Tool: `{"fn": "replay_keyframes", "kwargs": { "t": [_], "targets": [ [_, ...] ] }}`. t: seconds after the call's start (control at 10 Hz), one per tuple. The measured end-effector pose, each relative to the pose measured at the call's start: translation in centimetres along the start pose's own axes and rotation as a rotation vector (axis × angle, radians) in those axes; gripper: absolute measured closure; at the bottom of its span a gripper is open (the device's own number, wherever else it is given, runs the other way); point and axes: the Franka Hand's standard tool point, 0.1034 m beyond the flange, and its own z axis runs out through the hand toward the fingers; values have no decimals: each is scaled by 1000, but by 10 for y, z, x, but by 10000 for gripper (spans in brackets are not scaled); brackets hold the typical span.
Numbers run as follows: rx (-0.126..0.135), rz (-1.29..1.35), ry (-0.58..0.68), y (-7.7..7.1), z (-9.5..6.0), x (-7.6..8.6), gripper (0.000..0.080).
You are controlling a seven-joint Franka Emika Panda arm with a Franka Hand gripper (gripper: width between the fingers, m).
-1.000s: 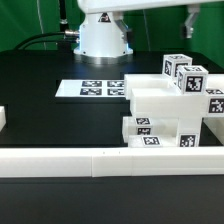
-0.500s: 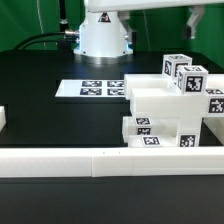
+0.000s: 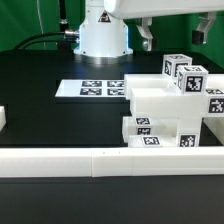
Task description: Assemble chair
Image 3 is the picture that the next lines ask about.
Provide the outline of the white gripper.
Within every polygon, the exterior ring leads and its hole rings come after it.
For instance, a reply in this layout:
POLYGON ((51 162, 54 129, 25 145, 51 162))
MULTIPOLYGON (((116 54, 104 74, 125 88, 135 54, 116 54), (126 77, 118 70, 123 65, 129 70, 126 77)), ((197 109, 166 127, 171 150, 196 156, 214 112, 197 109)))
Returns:
POLYGON ((207 42, 217 15, 213 11, 224 10, 224 0, 104 0, 104 7, 115 18, 142 18, 137 26, 143 38, 142 46, 145 51, 153 51, 156 39, 149 29, 151 17, 204 12, 199 14, 199 25, 192 31, 192 44, 199 46, 207 42))

